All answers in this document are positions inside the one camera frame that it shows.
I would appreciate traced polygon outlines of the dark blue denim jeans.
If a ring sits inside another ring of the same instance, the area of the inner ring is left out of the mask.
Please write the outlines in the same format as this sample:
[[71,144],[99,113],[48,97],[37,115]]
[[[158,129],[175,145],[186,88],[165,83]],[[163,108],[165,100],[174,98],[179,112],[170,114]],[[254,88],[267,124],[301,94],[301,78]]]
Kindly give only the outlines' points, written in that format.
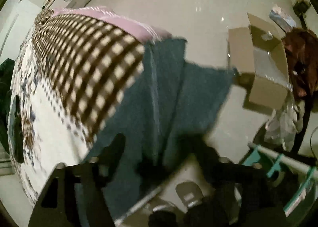
[[119,133],[126,137],[113,180],[102,189],[115,220],[126,218],[134,206],[145,205],[162,191],[197,146],[183,137],[209,132],[229,93],[233,70],[187,62],[185,46],[184,39],[146,44],[143,72],[124,91],[87,155],[99,155]]

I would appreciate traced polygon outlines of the teal drying rack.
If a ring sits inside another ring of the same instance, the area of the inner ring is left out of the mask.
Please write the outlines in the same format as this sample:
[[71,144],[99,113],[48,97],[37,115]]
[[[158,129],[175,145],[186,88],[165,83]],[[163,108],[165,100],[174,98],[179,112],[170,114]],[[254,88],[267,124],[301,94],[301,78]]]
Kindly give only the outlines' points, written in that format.
[[265,171],[283,203],[285,215],[301,217],[317,201],[317,168],[306,165],[262,145],[248,143],[250,152],[240,163]]

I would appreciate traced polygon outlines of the floral white bed quilt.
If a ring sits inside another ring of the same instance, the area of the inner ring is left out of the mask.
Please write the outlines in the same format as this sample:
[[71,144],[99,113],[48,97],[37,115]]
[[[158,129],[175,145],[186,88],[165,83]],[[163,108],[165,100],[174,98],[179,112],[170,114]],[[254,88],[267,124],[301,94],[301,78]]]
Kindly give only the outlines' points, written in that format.
[[20,116],[24,161],[19,163],[13,154],[10,159],[25,196],[34,206],[55,166],[60,162],[68,166],[81,163],[92,145],[86,142],[87,128],[67,114],[49,79],[40,74],[32,33],[30,29],[26,34],[15,60],[8,140],[13,152],[17,144],[14,123]]

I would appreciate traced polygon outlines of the plastic bag on floor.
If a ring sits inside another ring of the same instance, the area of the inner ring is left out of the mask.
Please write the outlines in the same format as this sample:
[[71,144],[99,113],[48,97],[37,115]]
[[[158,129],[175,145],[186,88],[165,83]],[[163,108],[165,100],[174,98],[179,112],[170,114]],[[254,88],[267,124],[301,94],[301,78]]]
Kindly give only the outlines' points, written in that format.
[[297,103],[293,93],[289,92],[280,110],[274,110],[272,118],[265,124],[264,141],[290,152],[296,134],[303,129],[305,102]]

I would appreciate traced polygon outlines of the brown checkered bed sheet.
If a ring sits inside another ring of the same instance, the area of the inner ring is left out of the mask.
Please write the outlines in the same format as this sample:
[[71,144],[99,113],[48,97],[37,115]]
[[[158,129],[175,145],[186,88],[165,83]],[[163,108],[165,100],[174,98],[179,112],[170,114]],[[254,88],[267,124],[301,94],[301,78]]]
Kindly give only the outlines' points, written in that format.
[[37,15],[31,41],[39,72],[64,114],[93,143],[142,70],[144,45],[106,21],[53,10]]

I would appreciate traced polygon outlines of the small open cardboard box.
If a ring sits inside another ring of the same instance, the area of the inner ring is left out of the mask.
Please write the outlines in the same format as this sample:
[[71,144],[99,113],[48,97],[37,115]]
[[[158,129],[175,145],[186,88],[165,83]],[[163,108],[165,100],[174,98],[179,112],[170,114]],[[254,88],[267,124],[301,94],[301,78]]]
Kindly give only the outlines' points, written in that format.
[[230,65],[247,88],[249,104],[279,110],[292,91],[285,48],[272,23],[251,13],[247,19],[228,31]]

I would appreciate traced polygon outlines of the dark red cloth pile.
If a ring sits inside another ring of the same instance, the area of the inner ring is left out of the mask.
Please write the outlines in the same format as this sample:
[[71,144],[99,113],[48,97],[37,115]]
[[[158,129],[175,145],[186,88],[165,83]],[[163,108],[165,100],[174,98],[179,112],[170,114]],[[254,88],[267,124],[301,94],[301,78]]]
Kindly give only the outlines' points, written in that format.
[[312,96],[317,91],[317,36],[309,29],[293,28],[282,43],[294,97]]

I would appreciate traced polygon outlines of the white bed headboard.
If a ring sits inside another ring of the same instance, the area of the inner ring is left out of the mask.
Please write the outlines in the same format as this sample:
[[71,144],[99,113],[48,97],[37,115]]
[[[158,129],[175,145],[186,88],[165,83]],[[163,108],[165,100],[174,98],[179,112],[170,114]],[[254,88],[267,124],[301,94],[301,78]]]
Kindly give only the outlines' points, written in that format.
[[19,0],[1,30],[1,63],[15,60],[20,46],[42,9],[28,0]]

